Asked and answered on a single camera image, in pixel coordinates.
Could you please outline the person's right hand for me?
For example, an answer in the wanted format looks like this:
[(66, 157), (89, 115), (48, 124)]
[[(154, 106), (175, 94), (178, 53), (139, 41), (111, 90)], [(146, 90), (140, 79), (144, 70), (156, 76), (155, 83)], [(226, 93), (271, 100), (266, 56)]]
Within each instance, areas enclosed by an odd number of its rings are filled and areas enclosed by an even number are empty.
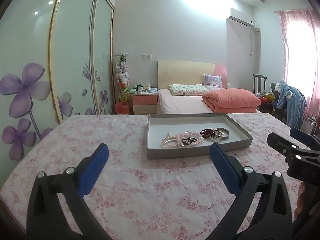
[(298, 198), (293, 217), (296, 220), (304, 209), (311, 204), (308, 215), (314, 219), (319, 219), (319, 187), (310, 183), (302, 182), (298, 189)]

